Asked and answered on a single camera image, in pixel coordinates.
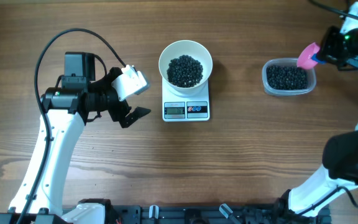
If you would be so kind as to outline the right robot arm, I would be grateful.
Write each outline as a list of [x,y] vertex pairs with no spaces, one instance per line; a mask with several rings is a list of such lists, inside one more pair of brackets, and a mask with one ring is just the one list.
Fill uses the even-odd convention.
[[[318,52],[309,58],[318,63],[330,63],[339,71],[348,65],[358,70],[358,2],[345,11],[318,1],[312,4],[343,17],[342,27],[330,27]],[[358,124],[349,133],[331,137],[323,151],[322,164],[300,186],[287,190],[274,204],[272,220],[307,222],[342,194],[347,194],[354,207],[351,190],[358,188]]]

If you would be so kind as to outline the pink scoop blue handle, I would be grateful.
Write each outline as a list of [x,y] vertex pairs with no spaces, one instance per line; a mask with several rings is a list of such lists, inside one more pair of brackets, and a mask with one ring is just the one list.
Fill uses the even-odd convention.
[[320,51],[320,46],[313,42],[308,45],[300,54],[296,61],[296,66],[304,70],[311,70],[317,64],[325,64],[325,61],[322,61],[317,58],[317,53]]

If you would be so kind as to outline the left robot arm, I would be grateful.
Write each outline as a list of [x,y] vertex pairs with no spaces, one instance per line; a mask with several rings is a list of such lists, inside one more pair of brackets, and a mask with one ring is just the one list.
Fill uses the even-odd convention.
[[127,97],[149,88],[146,77],[135,67],[113,67],[100,80],[95,61],[86,52],[65,54],[64,74],[41,97],[39,136],[21,187],[0,223],[117,223],[119,215],[106,199],[84,199],[63,212],[63,189],[75,145],[90,112],[107,111],[114,122],[128,128],[150,113],[132,109]]

